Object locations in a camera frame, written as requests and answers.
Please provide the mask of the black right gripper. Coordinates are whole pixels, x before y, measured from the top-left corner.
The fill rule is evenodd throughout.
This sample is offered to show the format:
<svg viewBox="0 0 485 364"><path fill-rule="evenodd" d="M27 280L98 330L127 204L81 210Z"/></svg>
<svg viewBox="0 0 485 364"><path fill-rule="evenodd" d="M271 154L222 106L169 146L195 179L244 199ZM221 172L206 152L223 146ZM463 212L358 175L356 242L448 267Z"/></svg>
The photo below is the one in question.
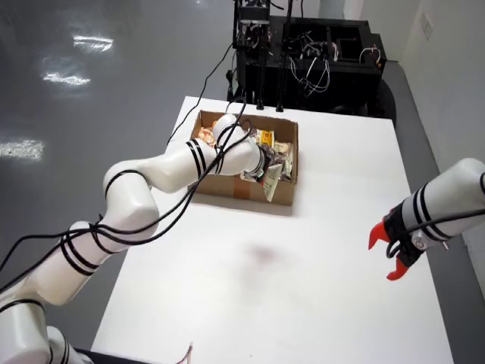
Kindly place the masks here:
<svg viewBox="0 0 485 364"><path fill-rule="evenodd" d="M412 242L412 232L408 229L423 220L411 206L395 206L376 224L369 234L368 249L371 250L378 240L388 243L386 257L395 258L396 267L387 274L386 279L397 281L402 278L408 268L414 265L424 254L426 248L417 248Z"/></svg>

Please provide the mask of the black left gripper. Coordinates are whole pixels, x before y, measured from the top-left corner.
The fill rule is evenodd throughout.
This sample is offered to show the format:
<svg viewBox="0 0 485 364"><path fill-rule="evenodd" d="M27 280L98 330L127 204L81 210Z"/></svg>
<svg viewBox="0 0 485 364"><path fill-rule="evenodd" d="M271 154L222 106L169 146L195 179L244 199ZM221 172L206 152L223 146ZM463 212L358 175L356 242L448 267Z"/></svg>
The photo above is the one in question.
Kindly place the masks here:
<svg viewBox="0 0 485 364"><path fill-rule="evenodd" d="M241 179L248 181L248 182L253 182L253 183L258 183L262 185L264 183L265 175L266 175L267 170L266 169L259 169L257 171L254 171L252 173L249 173L247 171L243 171L241 173Z"/></svg>

